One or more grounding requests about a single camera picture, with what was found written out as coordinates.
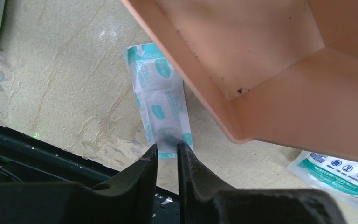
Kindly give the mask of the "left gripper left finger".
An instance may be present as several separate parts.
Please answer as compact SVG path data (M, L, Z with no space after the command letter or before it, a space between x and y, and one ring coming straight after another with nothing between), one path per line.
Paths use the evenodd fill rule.
M75 182L7 182L0 175L0 224L150 224L158 149L89 189Z

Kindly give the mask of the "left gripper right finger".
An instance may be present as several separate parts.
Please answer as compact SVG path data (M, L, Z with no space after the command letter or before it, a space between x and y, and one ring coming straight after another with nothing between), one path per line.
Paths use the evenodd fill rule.
M237 189L177 145L183 224L344 224L337 203L314 189Z

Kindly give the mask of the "teal printed plaster packet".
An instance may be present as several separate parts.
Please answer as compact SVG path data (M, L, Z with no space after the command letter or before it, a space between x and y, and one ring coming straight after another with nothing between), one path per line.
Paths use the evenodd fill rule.
M154 43L123 50L147 142L158 157L177 156L177 145L193 147L184 82Z

